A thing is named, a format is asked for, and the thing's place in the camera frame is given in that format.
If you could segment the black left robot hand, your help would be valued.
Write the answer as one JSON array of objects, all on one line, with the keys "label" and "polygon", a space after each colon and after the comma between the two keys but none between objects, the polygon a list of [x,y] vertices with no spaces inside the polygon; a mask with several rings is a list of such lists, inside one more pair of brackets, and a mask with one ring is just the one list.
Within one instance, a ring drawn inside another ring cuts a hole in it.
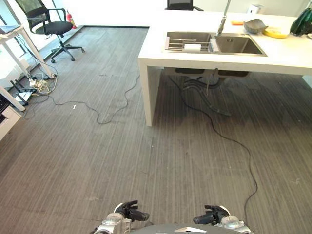
[{"label": "black left robot hand", "polygon": [[138,200],[132,200],[124,203],[120,203],[114,209],[115,213],[120,213],[124,218],[134,221],[147,221],[149,214],[138,210]]}]

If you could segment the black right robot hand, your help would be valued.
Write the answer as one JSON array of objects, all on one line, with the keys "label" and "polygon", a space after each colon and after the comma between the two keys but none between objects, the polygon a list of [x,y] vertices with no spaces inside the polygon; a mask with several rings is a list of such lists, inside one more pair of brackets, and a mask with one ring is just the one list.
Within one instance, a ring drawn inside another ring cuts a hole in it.
[{"label": "black right robot hand", "polygon": [[221,223],[222,218],[230,216],[230,212],[223,206],[206,204],[204,208],[205,214],[193,218],[195,224],[215,225]]}]

